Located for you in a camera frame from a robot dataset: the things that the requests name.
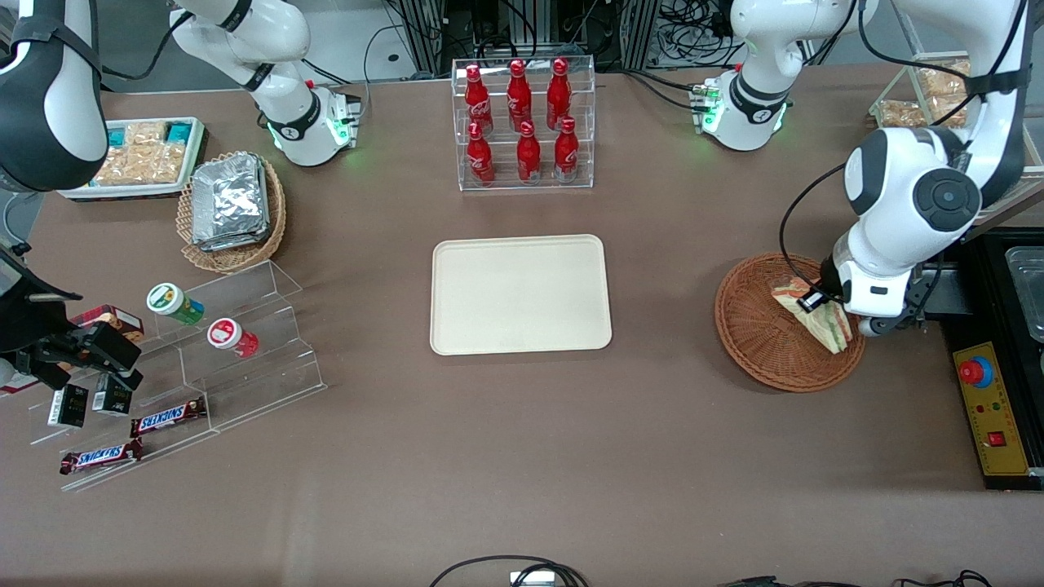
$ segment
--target red button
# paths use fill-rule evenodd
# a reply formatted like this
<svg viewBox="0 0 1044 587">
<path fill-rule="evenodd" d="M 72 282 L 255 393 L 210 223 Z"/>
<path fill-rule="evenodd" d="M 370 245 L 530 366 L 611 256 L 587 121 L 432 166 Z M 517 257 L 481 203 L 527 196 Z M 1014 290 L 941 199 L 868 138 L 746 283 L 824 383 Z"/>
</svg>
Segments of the red button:
<svg viewBox="0 0 1044 587">
<path fill-rule="evenodd" d="M 957 368 L 957 374 L 960 375 L 960 380 L 969 385 L 974 385 L 982 381 L 986 377 L 986 370 L 979 365 L 977 360 L 966 360 L 960 363 Z"/>
</svg>

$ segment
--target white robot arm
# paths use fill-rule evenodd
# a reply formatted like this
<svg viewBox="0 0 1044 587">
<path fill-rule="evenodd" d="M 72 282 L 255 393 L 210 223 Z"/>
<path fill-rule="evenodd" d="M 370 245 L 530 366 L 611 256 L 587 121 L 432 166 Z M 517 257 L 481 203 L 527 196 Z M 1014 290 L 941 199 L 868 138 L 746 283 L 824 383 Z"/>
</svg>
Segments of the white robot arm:
<svg viewBox="0 0 1044 587">
<path fill-rule="evenodd" d="M 268 119 L 276 145 L 303 166 L 327 162 L 352 143 L 353 112 L 345 95 L 307 85 L 292 62 L 308 53 L 304 15 L 283 0 L 180 0 L 171 25 L 185 52 L 247 90 Z"/>
<path fill-rule="evenodd" d="M 18 15 L 0 61 L 0 188 L 79 187 L 109 150 L 94 0 L 21 0 Z"/>
<path fill-rule="evenodd" d="M 895 0 L 966 43 L 971 77 L 966 127 L 871 133 L 845 166 L 845 191 L 859 220 L 823 263 L 821 292 L 880 334 L 918 318 L 926 291 L 910 275 L 968 230 L 979 211 L 1018 180 L 1024 164 L 1022 114 L 1034 23 L 1026 0 Z"/>
<path fill-rule="evenodd" d="M 731 21 L 748 56 L 738 71 L 708 78 L 697 89 L 706 114 L 698 130 L 736 150 L 760 148 L 779 128 L 777 122 L 804 65 L 799 39 L 827 39 L 856 30 L 855 0 L 736 0 Z M 878 0 L 867 2 L 865 15 Z"/>
</svg>

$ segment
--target control panel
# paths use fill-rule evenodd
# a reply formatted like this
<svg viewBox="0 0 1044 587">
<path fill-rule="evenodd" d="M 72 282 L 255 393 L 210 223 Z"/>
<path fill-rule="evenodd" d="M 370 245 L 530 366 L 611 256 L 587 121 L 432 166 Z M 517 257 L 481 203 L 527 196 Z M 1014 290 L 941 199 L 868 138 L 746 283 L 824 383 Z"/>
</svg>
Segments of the control panel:
<svg viewBox="0 0 1044 587">
<path fill-rule="evenodd" d="M 1004 381 L 997 368 L 993 343 L 953 353 L 968 421 L 986 475 L 1025 475 L 1028 472 L 1022 439 L 1012 417 Z"/>
</svg>

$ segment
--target round wicker basket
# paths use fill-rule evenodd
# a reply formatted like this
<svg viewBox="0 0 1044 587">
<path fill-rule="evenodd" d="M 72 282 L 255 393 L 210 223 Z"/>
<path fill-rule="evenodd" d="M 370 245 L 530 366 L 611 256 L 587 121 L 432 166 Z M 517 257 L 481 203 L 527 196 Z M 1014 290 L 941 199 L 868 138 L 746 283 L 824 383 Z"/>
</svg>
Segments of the round wicker basket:
<svg viewBox="0 0 1044 587">
<path fill-rule="evenodd" d="M 212 161 L 222 161 L 232 155 L 226 152 Z M 192 244 L 192 182 L 189 182 L 182 190 L 182 195 L 177 198 L 177 218 L 174 220 L 174 226 L 177 228 L 179 236 L 187 243 L 182 248 L 182 254 L 193 265 L 201 269 L 228 275 L 270 258 L 279 249 L 280 242 L 283 241 L 283 233 L 286 231 L 286 197 L 283 194 L 283 184 L 279 182 L 276 170 L 267 161 L 264 162 L 264 170 L 267 181 L 268 217 L 271 222 L 271 234 L 264 242 L 257 244 L 247 244 L 214 253 L 200 251 L 198 246 Z"/>
<path fill-rule="evenodd" d="M 809 279 L 820 264 L 791 255 Z M 785 392 L 818 392 L 836 385 L 859 365 L 867 339 L 850 318 L 854 338 L 831 354 L 773 299 L 773 284 L 793 276 L 783 256 L 769 253 L 741 261 L 721 281 L 714 299 L 714 323 L 729 355 L 752 377 Z"/>
</svg>

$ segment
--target emergency stop button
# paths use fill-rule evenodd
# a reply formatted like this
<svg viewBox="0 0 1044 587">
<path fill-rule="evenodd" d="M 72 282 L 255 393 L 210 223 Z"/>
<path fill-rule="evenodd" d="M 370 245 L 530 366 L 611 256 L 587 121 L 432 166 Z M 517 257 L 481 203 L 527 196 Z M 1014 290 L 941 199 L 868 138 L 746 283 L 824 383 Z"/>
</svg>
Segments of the emergency stop button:
<svg viewBox="0 0 1044 587">
<path fill-rule="evenodd" d="M 993 383 L 993 365 L 986 357 L 973 356 L 957 366 L 957 376 L 969 385 L 989 388 Z"/>
</svg>

